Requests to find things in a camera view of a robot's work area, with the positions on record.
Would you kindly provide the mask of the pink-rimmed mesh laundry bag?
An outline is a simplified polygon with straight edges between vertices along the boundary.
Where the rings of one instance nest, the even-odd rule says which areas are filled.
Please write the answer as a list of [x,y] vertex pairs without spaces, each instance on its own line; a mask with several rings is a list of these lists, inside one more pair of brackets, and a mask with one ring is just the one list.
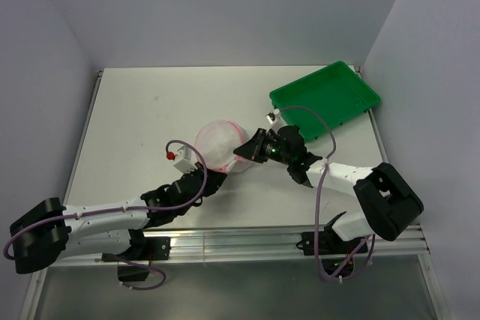
[[194,147],[202,155],[207,168],[226,174],[241,173],[253,163],[233,151],[250,138],[245,129],[233,121],[207,123],[196,135]]

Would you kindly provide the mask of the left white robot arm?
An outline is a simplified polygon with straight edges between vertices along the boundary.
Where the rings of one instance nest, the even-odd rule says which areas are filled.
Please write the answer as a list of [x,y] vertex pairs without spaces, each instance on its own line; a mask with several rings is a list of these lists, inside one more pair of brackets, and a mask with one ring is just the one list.
[[3,255],[18,274],[30,274],[59,259],[102,253],[138,259],[144,230],[171,223],[216,194],[227,174],[202,166],[141,196],[110,205],[65,206],[48,198],[10,225]]

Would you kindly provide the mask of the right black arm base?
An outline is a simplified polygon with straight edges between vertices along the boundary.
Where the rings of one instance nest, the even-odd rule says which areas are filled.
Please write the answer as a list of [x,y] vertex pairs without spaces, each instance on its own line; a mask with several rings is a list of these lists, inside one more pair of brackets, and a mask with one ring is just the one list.
[[[339,256],[335,259],[322,259],[321,263],[324,271],[328,276],[339,268],[343,261],[353,253],[353,250],[358,248],[356,254],[368,254],[367,260],[370,260],[372,250],[368,248],[366,242],[363,243],[364,238],[354,238],[351,241],[343,241],[332,230],[331,226],[326,226],[318,234],[318,253],[319,256]],[[304,256],[314,255],[314,232],[302,232],[301,240],[296,243],[295,247],[303,252]]]

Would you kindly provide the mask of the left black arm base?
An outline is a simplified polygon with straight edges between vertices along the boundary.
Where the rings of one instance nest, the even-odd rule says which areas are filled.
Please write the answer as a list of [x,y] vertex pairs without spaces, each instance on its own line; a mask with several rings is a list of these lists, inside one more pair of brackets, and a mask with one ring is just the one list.
[[[156,261],[165,261],[170,257],[171,238],[146,238],[140,248],[128,250],[121,255],[104,253],[102,262],[117,262],[117,278],[121,286],[131,291],[148,291],[161,287],[167,276],[163,270],[154,265]],[[156,274],[160,281],[154,285],[141,286],[150,275]]]

